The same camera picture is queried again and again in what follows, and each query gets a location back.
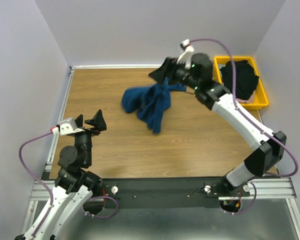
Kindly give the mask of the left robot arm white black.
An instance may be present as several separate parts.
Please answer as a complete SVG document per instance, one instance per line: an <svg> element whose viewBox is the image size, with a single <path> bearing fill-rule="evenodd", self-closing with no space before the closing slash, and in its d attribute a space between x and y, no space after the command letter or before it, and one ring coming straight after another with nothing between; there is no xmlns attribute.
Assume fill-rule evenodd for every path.
<svg viewBox="0 0 300 240"><path fill-rule="evenodd" d="M100 194L102 179L86 169L92 165L92 137L106 129L101 110L92 119L84 120L80 114L63 119L50 129L49 135L74 137L74 144L60 151L60 169L52 188L37 180L48 191L49 199L30 229L16 236L17 240L57 240L83 204Z"/></svg>

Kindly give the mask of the blue t shirt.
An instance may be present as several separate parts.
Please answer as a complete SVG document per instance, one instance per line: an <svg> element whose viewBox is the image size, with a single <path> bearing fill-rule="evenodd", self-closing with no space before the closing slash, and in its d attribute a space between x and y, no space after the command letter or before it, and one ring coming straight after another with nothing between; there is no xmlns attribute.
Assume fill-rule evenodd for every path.
<svg viewBox="0 0 300 240"><path fill-rule="evenodd" d="M186 90L187 87L182 83L170 85L168 79L163 84L131 87L125 90L121 106L127 114L136 112L137 118L157 135L161 132L163 114L171 107L171 92Z"/></svg>

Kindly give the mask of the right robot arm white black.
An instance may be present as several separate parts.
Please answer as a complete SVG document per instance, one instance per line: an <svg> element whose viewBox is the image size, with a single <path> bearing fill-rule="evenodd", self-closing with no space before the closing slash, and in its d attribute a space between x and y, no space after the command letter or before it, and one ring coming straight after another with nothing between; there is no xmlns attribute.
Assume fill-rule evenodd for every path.
<svg viewBox="0 0 300 240"><path fill-rule="evenodd" d="M195 53L190 59L190 67L167 57L148 76L158 84L181 83L194 89L196 99L225 119L248 143L252 153L212 188L217 193L231 196L242 184L263 176L282 159L287 137L282 131L274 132L265 127L235 101L230 90L213 80L213 70L213 62L207 54Z"/></svg>

